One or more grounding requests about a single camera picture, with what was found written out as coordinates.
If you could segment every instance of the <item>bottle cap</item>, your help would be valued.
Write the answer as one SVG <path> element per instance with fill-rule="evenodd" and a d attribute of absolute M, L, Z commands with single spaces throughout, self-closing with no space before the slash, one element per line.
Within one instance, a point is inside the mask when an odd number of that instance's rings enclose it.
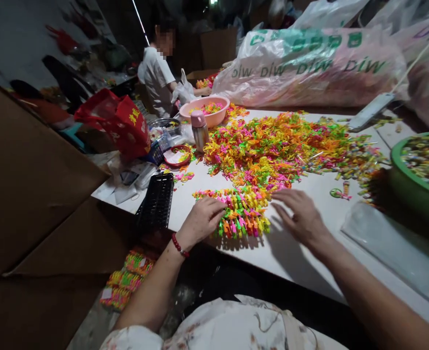
<path fill-rule="evenodd" d="M 204 127 L 206 125 L 205 114 L 201 110 L 195 110 L 190 115 L 193 127 Z"/>

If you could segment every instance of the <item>red bag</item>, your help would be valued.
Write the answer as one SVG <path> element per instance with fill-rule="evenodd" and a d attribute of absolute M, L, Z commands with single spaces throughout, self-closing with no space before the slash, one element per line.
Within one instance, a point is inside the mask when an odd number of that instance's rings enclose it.
<path fill-rule="evenodd" d="M 110 90 L 102 89 L 80 106 L 75 120 L 105 131 L 126 161 L 150 151 L 145 118 L 127 95 L 119 98 Z"/>

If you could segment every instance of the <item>power strip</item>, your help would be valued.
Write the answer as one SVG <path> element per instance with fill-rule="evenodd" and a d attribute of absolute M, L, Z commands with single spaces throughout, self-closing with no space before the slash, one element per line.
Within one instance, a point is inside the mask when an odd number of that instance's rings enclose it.
<path fill-rule="evenodd" d="M 393 100 L 393 93 L 384 93 L 375 97 L 372 102 L 366 105 L 363 110 L 351 119 L 349 122 L 350 131 L 358 132 L 362 130 L 372 118 L 384 110 Z"/>

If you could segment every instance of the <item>bracelet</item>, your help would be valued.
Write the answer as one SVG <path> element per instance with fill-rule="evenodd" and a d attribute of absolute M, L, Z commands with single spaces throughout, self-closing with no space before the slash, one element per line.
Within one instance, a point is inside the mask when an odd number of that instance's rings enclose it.
<path fill-rule="evenodd" d="M 190 256 L 189 252 L 187 252 L 187 251 L 183 250 L 183 249 L 180 247 L 179 242 L 177 242 L 176 234 L 175 234 L 175 233 L 173 233 L 173 234 L 172 234 L 172 243 L 174 243 L 174 245 L 176 246 L 177 251 L 178 251 L 182 256 L 184 256 L 184 257 L 186 257 L 186 258 L 188 258 L 188 257 Z"/>

